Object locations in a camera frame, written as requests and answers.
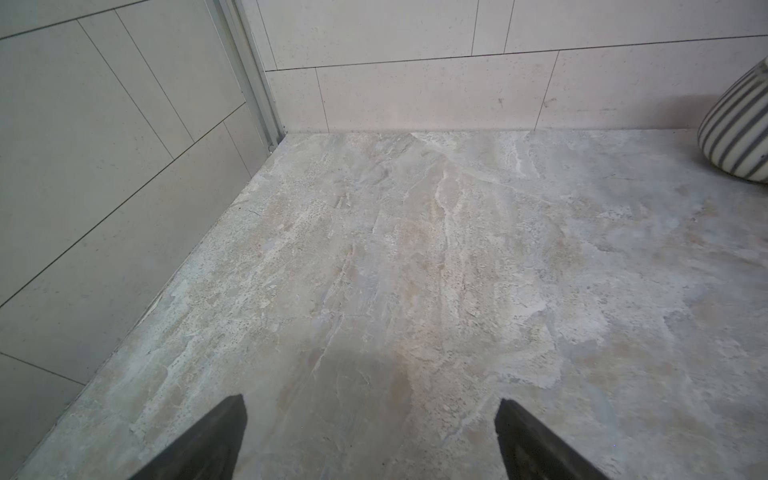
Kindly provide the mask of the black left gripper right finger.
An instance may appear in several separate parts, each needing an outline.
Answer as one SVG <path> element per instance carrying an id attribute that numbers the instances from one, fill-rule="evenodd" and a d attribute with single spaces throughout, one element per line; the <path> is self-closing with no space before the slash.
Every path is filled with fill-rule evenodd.
<path id="1" fill-rule="evenodd" d="M 514 400 L 500 401 L 494 426 L 509 479 L 609 479 Z"/>

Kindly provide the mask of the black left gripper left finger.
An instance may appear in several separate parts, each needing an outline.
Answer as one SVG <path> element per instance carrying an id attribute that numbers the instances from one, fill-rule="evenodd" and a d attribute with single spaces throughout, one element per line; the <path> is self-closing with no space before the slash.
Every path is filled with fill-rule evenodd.
<path id="1" fill-rule="evenodd" d="M 247 420 L 242 394 L 224 398 L 130 480 L 232 479 Z"/>

